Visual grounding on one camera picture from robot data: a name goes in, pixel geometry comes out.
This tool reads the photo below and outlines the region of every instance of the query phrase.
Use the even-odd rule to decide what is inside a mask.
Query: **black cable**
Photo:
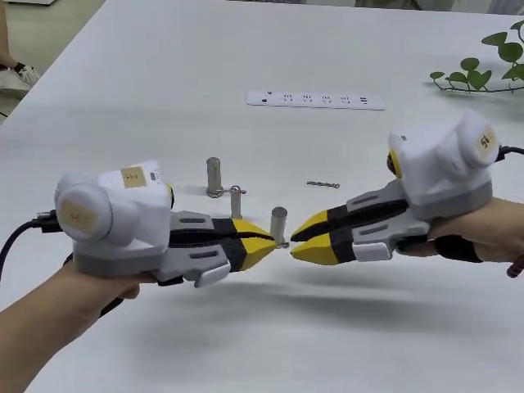
[[[506,155],[509,153],[517,153],[524,155],[524,149],[515,146],[501,146],[499,147],[499,156],[497,157],[496,162],[504,160],[506,158]]]
[[[18,227],[11,236],[4,243],[0,251],[0,282],[2,281],[2,273],[4,265],[6,264],[7,254],[15,243],[16,239],[25,231],[31,228],[40,228],[42,233],[58,233],[62,232],[58,219],[56,218],[56,210],[51,210],[45,213],[38,214],[36,219],[32,219],[25,224]]]
[[[2,247],[2,251],[0,251],[0,280],[2,280],[2,272],[3,267],[6,264],[6,258],[7,254],[9,254],[9,250],[15,243],[16,239],[25,231],[31,228],[37,228],[38,227],[38,220],[32,219],[31,221],[28,221],[25,224],[22,224],[20,227],[18,227],[15,232],[11,234],[11,236],[7,239],[6,243]]]

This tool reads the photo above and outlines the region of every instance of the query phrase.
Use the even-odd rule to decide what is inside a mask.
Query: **metal cylinder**
[[[279,245],[286,243],[284,238],[284,230],[286,229],[286,218],[287,210],[283,207],[275,207],[271,211],[271,228],[269,232],[271,236],[275,239],[275,242]]]
[[[224,194],[222,187],[222,174],[220,173],[220,159],[216,157],[208,158],[207,165],[207,196],[218,198]]]
[[[231,194],[231,218],[242,219],[242,189],[238,186],[232,186],[229,193]]]

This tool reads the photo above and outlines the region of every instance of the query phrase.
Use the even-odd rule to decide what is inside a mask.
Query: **metal peg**
[[[307,182],[308,186],[319,186],[319,187],[331,187],[331,188],[340,188],[339,183],[325,183],[325,182]]]
[[[220,159],[216,157],[208,158],[207,164],[207,196],[220,198],[224,194],[222,187],[222,174],[220,173]]]
[[[288,248],[289,243],[284,238],[286,229],[287,210],[281,206],[275,207],[271,211],[271,228],[269,232],[275,239],[279,248]]]
[[[231,218],[242,219],[242,190],[238,186],[232,186],[229,188],[229,193],[231,194]]]

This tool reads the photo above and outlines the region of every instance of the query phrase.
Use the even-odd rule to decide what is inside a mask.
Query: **electrical outlet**
[[[377,97],[356,94],[289,93],[278,91],[251,91],[246,95],[247,105],[298,106],[309,108],[364,109],[384,111],[383,101]]]

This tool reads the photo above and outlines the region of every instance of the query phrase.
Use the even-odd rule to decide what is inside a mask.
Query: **green plant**
[[[511,64],[511,68],[504,74],[502,80],[508,80],[508,87],[501,88],[496,90],[490,90],[486,87],[487,83],[490,81],[493,72],[491,70],[486,70],[484,72],[479,71],[479,65],[481,62],[475,57],[468,57],[460,62],[461,71],[455,71],[445,76],[444,72],[435,71],[430,73],[430,78],[433,80],[433,83],[440,90],[452,90],[455,92],[487,92],[487,93],[496,93],[496,92],[514,92],[516,90],[524,89],[524,86],[512,86],[512,82],[521,81],[524,82],[524,63],[519,63],[524,54],[524,38],[522,37],[522,26],[524,25],[524,20],[517,22],[511,26],[511,30],[517,31],[518,39],[520,43],[507,42],[508,33],[496,33],[482,39],[482,43],[485,45],[491,45],[497,47],[499,50],[499,57],[503,61]],[[449,87],[441,86],[437,81],[442,79],[445,76],[444,80],[448,82]],[[462,84],[465,87],[457,87],[455,85]]]

